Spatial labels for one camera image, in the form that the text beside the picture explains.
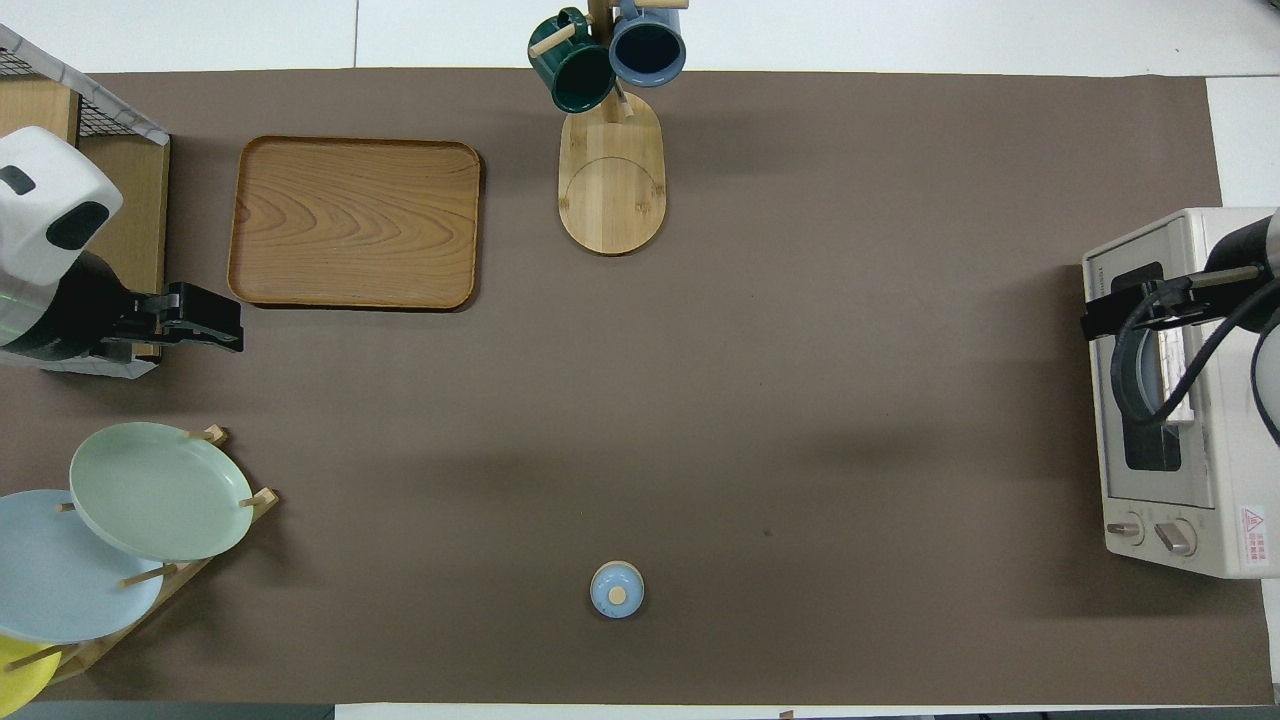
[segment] mug tree stand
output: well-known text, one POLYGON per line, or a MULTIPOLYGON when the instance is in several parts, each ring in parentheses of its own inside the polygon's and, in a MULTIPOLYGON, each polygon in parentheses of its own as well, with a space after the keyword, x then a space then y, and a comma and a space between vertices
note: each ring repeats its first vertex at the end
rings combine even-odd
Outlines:
MULTIPOLYGON (((639 0, 684 8, 687 0, 639 0)), ((608 47, 617 0, 590 0, 591 35, 608 47)), ((649 242, 667 217, 662 126, 644 100, 616 87, 585 111, 564 118, 559 155, 561 223, 579 245, 626 255, 649 242)))

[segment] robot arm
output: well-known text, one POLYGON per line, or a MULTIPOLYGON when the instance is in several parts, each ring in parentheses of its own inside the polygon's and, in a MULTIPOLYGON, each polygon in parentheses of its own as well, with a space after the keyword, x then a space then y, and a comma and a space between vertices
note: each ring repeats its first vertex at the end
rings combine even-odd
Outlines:
POLYGON ((0 137, 0 272, 56 283, 124 199, 102 170, 54 133, 0 137))
POLYGON ((136 342, 243 348, 233 300, 187 283, 131 292, 84 252, 122 205, 111 181, 52 133, 0 138, 0 351, 56 361, 136 342))
POLYGON ((1093 300, 1080 319, 1088 341, 1114 334, 1111 386, 1124 419, 1134 425, 1165 421, 1196 377, 1235 327, 1258 333, 1251 383, 1258 415, 1280 445, 1280 211, 1228 233, 1210 252, 1204 270, 1151 281, 1093 300), (1138 355, 1128 352, 1142 331, 1224 319, 1187 365, 1162 402, 1137 391, 1138 355))

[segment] table surface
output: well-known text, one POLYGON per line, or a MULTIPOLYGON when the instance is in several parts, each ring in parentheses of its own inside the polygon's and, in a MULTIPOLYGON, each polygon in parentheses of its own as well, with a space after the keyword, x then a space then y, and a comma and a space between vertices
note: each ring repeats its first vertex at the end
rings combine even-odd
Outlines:
POLYGON ((607 259, 527 70, 102 79, 175 136, 170 279, 225 291, 268 133, 472 145, 480 269, 457 313, 6 373, 0 491, 145 419, 225 424, 284 498, 46 700, 1270 701, 1257 583, 1105 551, 1075 323, 1085 250, 1219 204, 1203 81, 690 74, 646 96, 667 224, 607 259), (630 621, 588 605, 612 559, 630 621))

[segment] mug handle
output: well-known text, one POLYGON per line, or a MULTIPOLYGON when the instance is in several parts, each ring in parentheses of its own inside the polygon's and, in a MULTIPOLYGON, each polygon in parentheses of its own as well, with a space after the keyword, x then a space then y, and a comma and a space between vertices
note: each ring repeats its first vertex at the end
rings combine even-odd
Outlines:
POLYGON ((586 24, 586 15, 584 15, 582 10, 579 10, 577 8, 564 8, 559 12, 559 15, 557 15, 556 22, 561 27, 568 27, 572 23, 573 40, 582 41, 590 40, 591 37, 591 28, 586 24))

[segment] wooden tray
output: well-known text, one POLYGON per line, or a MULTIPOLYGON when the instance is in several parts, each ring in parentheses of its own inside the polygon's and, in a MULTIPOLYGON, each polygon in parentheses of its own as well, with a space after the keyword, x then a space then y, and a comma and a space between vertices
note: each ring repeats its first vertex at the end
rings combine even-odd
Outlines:
POLYGON ((475 284, 480 158, 461 142, 259 137, 227 282, 262 305, 448 310, 475 284))

